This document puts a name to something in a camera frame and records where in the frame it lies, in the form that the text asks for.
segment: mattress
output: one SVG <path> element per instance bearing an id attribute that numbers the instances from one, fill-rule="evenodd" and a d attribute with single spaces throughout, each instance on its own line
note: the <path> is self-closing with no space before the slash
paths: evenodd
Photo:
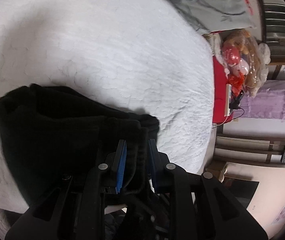
<path id="1" fill-rule="evenodd" d="M 209 142 L 209 45 L 166 0 L 0 0 L 0 97 L 65 85 L 160 120 L 158 149 L 189 172 Z M 0 209 L 25 212 L 1 151 Z"/>

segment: white wall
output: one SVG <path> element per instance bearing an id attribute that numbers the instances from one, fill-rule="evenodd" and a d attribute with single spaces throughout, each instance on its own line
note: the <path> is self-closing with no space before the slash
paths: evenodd
<path id="1" fill-rule="evenodd" d="M 285 121 L 278 119 L 238 118 L 224 124 L 223 133 L 285 137 Z"/>
<path id="2" fill-rule="evenodd" d="M 285 207 L 285 168 L 272 168 L 228 163 L 227 175 L 236 174 L 259 181 L 247 210 L 268 234 L 273 237 L 284 225 L 285 218 L 275 219 Z"/>

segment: screw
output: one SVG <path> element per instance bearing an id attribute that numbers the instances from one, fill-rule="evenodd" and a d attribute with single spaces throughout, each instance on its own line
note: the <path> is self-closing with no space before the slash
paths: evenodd
<path id="1" fill-rule="evenodd" d="M 166 165 L 166 168 L 169 169 L 169 170 L 174 170 L 174 169 L 176 168 L 176 165 L 173 164 L 173 163 L 168 163 L 168 164 Z"/>
<path id="2" fill-rule="evenodd" d="M 211 179 L 212 178 L 212 174 L 210 172 L 205 172 L 204 173 L 204 178 Z"/>
<path id="3" fill-rule="evenodd" d="M 98 169 L 100 169 L 100 170 L 105 170 L 107 168 L 108 168 L 108 165 L 106 163 L 102 163 L 98 166 Z"/>

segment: white bedsheet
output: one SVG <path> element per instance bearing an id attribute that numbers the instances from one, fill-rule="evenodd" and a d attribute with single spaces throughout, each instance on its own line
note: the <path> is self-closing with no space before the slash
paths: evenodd
<path id="1" fill-rule="evenodd" d="M 212 56 L 165 0 L 0 0 L 0 97 L 22 85 L 66 85 L 160 120 L 158 148 L 197 172 L 209 141 Z M 28 206 L 0 144 L 0 208 Z"/>

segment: orange bag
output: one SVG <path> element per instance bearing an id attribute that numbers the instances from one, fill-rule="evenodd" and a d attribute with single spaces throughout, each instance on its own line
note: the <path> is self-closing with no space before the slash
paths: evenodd
<path id="1" fill-rule="evenodd" d="M 235 94 L 235 96 L 239 96 L 241 90 L 243 89 L 244 84 L 244 75 L 239 72 L 239 76 L 234 76 L 233 74 L 230 74 L 228 76 L 228 84 L 231 85 L 231 90 Z"/>

